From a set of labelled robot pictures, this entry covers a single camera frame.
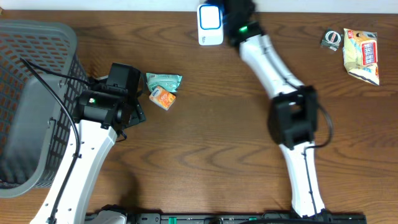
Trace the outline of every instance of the teal packet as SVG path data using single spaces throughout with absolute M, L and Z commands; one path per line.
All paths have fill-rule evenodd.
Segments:
M 153 74 L 147 73 L 147 84 L 149 91 L 153 91 L 157 86 L 161 86 L 165 90 L 175 93 L 180 86 L 182 80 L 181 75 Z

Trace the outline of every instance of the orange packet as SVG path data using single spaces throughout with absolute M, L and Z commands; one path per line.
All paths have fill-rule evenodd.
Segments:
M 175 96 L 160 86 L 157 86 L 149 95 L 149 99 L 157 106 L 168 110 L 175 101 Z

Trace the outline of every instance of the plastic bin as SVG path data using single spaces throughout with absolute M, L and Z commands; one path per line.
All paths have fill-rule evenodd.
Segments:
M 70 132 L 61 107 L 19 58 L 87 80 L 76 46 L 76 34 L 64 24 L 0 21 L 0 198 L 50 187 Z M 36 71 L 72 112 L 86 86 Z

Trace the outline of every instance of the brown wood surface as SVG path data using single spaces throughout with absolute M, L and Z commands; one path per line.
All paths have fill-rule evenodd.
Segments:
M 227 44 L 201 47 L 194 12 L 4 11 L 1 19 L 62 22 L 79 40 L 87 74 L 112 62 L 183 75 L 164 111 L 140 98 L 147 121 L 126 130 L 99 173 L 89 212 L 106 204 L 180 212 L 288 210 L 289 176 L 269 136 L 269 100 Z M 335 124 L 318 151 L 323 201 L 332 212 L 363 212 L 368 223 L 398 222 L 398 16 L 264 13 L 261 24 L 296 76 L 318 89 Z M 377 32 L 381 86 L 349 76 L 342 51 L 320 49 L 327 27 Z M 320 118 L 317 141 L 326 137 Z M 48 190 L 0 199 L 0 223 L 28 223 Z

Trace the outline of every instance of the white wall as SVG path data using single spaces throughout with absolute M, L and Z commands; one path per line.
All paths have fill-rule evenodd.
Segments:
M 202 0 L 0 0 L 0 6 L 3 9 L 196 11 L 201 1 Z M 257 2 L 257 9 L 263 12 L 398 13 L 398 0 L 254 1 Z

